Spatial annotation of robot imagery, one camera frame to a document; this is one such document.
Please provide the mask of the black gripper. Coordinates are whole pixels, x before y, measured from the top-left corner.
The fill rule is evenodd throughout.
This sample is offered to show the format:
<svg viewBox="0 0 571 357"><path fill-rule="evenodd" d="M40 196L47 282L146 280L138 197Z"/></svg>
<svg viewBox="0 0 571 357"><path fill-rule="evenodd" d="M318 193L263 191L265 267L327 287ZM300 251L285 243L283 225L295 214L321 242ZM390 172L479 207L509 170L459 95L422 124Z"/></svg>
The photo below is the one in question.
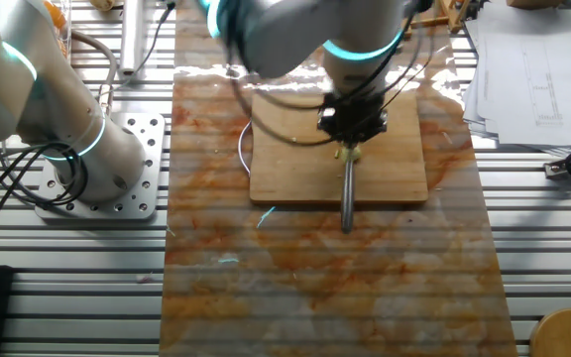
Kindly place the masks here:
<svg viewBox="0 0 571 357"><path fill-rule="evenodd" d="M348 101L339 101L333 93L325 94L319 110L317 129L324 131L341 147L348 143L356 148L388 129L387 110L383 109L384 98L381 95L357 97Z"/></svg>

